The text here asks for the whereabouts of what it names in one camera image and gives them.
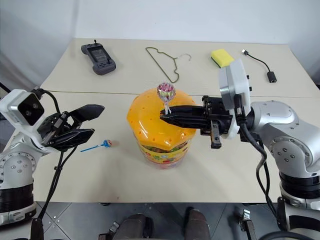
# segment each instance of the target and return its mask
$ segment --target sponge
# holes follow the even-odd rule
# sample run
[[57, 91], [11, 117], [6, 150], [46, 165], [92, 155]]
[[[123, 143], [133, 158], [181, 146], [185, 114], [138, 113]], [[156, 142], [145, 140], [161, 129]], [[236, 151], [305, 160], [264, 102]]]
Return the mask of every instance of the sponge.
[[218, 65], [219, 68], [228, 66], [234, 61], [234, 58], [223, 48], [211, 52], [211, 59]]

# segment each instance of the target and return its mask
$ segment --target gray floor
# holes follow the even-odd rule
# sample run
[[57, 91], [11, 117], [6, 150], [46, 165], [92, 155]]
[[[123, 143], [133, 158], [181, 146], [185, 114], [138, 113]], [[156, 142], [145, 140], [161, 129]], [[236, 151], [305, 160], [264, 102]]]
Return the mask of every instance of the gray floor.
[[[38, 202], [39, 209], [43, 202]], [[247, 240], [237, 216], [244, 208], [251, 211], [257, 238], [278, 231], [276, 220], [265, 204], [244, 206], [241, 203], [64, 203], [52, 202], [43, 219], [44, 239], [97, 240], [113, 221], [121, 223], [135, 213], [144, 213], [154, 221], [154, 237], [182, 240], [182, 225], [187, 207], [205, 214], [213, 240]]]

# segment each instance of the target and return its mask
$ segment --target table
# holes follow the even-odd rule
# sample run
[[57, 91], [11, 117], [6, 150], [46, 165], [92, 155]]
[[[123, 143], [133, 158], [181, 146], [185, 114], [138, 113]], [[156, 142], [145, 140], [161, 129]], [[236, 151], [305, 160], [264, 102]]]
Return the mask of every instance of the table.
[[[106, 107], [101, 116], [84, 122], [82, 128], [94, 128], [91, 139], [80, 145], [65, 164], [53, 202], [243, 202], [263, 203], [264, 194], [256, 180], [260, 154], [239, 136], [222, 140], [222, 148], [210, 149], [210, 138], [197, 132], [182, 164], [159, 170], [149, 165], [140, 152], [126, 115], [135, 94], [65, 93], [54, 94], [62, 111], [71, 111], [86, 104]], [[202, 104], [201, 97], [193, 97]], [[290, 105], [301, 119], [320, 127], [319, 98], [252, 97], [251, 101], [282, 101]], [[55, 112], [52, 100], [41, 100], [45, 114]], [[104, 139], [115, 146], [80, 150]], [[34, 199], [47, 197], [58, 153], [42, 157], [34, 174]], [[280, 196], [278, 168], [268, 153], [270, 197]]]
[[[287, 45], [252, 43], [98, 39], [116, 63], [116, 70], [100, 76], [81, 52], [81, 45], [93, 39], [74, 38], [42, 88], [60, 92], [140, 94], [167, 81], [145, 47], [156, 47], [176, 60], [180, 79], [175, 87], [192, 96], [219, 96], [219, 68], [210, 59], [213, 50], [224, 48], [233, 58], [241, 58], [254, 97], [319, 98], [320, 92]], [[270, 84], [266, 67], [241, 53], [247, 49], [274, 71], [277, 83]], [[152, 52], [172, 79], [174, 64], [164, 55]], [[191, 60], [184, 54], [191, 55]]]

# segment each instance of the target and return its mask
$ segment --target lollipop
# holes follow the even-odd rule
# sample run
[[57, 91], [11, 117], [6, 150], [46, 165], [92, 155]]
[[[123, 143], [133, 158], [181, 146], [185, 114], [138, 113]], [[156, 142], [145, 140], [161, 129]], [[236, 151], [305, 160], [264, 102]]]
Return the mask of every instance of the lollipop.
[[168, 111], [171, 113], [169, 102], [176, 95], [175, 87], [169, 82], [163, 82], [156, 88], [156, 92], [158, 93], [159, 98], [164, 102], [165, 114], [167, 115]]

